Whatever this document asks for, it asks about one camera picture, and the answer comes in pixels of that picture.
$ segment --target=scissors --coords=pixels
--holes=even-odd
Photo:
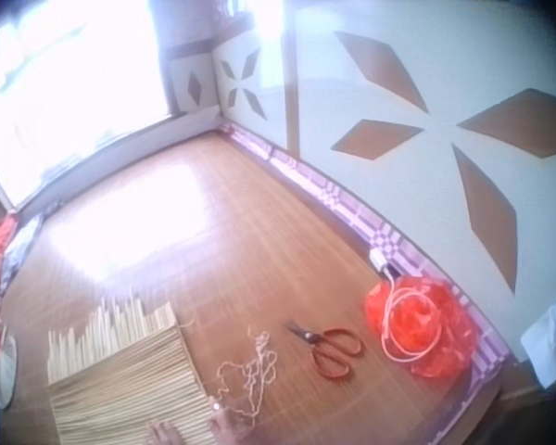
[[[362,351],[364,349],[362,340],[358,335],[356,335],[352,331],[340,327],[327,329],[326,331],[323,331],[322,334],[316,334],[314,332],[308,331],[307,329],[303,329],[296,323],[291,322],[284,325],[297,337],[302,338],[310,344],[310,355],[313,367],[315,368],[315,371],[317,371],[322,377],[327,378],[328,380],[339,380],[342,378],[346,378],[350,376],[350,374],[352,374],[352,367],[350,366],[350,363],[343,359],[340,359],[330,352],[326,352],[325,347],[322,347],[321,345],[329,345],[332,348],[339,350],[344,355],[347,355],[348,357],[358,357],[362,354]],[[351,348],[344,346],[343,344],[336,341],[338,337],[347,337],[353,340],[353,346]],[[330,372],[329,370],[327,370],[325,365],[322,365],[322,362],[320,362],[320,357],[323,357],[325,360],[336,364],[339,371]]]

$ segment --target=white cord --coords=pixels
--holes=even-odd
[[[278,360],[278,354],[273,350],[267,350],[268,342],[270,341],[270,334],[268,334],[267,332],[264,331],[259,336],[252,337],[251,327],[249,327],[247,329],[247,336],[254,339],[256,342],[256,358],[246,364],[223,362],[221,366],[219,366],[219,369],[216,372],[216,376],[222,381],[222,388],[218,390],[217,400],[221,401],[222,397],[225,394],[229,393],[229,388],[224,380],[222,369],[225,366],[240,369],[241,374],[243,375],[243,377],[246,378],[246,383],[243,385],[243,389],[248,392],[248,399],[251,411],[246,412],[231,407],[227,409],[235,413],[240,413],[245,417],[251,418],[251,428],[253,428],[256,423],[256,417],[259,415],[261,402],[263,401],[263,389],[276,379],[276,368],[274,367],[274,365]],[[259,385],[259,395],[257,400],[253,400],[256,384]]]
[[[394,290],[395,283],[393,277],[391,276],[391,273],[389,273],[386,267],[383,269],[383,271],[385,273],[385,276],[389,280],[389,284],[390,284],[389,295],[387,296],[387,300],[385,301],[385,309],[383,311],[383,332],[381,333],[381,346],[383,347],[383,352],[387,357],[389,357],[389,359],[391,359],[394,362],[399,362],[399,363],[416,362],[417,360],[420,360],[422,357],[424,357],[431,350],[433,350],[433,348],[438,344],[438,341],[441,338],[441,330],[442,330],[441,325],[439,324],[438,329],[436,330],[435,338],[433,338],[433,341],[428,346],[428,348],[420,352],[411,352],[409,350],[405,350],[396,340],[395,336],[393,335],[393,332],[389,329],[389,318],[391,317],[394,308],[397,305],[399,305],[401,301],[403,301],[404,299],[408,299],[410,297],[417,297],[418,299],[421,299],[426,304],[428,304],[433,310],[436,310],[437,307],[432,300],[430,300],[423,292],[419,292],[418,290],[410,289],[408,287],[403,287]],[[389,352],[389,350],[387,349],[387,343],[386,343],[387,339],[391,339],[393,344],[396,345],[396,348],[398,348],[401,352],[406,354],[408,358],[400,359],[399,357],[395,357],[394,355],[392,355],[391,352]]]

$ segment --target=bamboo mat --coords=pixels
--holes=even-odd
[[[76,339],[49,334],[49,393],[63,445],[143,445],[146,424],[169,421],[186,445],[215,443],[211,408],[171,305],[144,316],[101,306]]]

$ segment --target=hand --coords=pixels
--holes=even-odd
[[[147,445],[185,445],[177,428],[169,422],[153,422],[148,425]]]
[[[210,430],[219,445],[239,445],[241,439],[246,435],[243,429],[235,425],[234,418],[228,410],[222,408],[213,397],[208,401],[215,410],[210,418]]]

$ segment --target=wooden floor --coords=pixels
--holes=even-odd
[[[254,357],[268,331],[278,378],[257,443],[416,443],[465,390],[389,362],[363,299],[378,277],[339,235],[254,161],[209,134],[166,150],[83,194],[46,223],[8,290],[2,316],[19,343],[8,444],[58,443],[46,391],[47,331],[81,327],[102,299],[169,300],[208,393],[221,362]],[[357,330],[367,351],[346,383],[319,378],[306,344],[283,328]]]

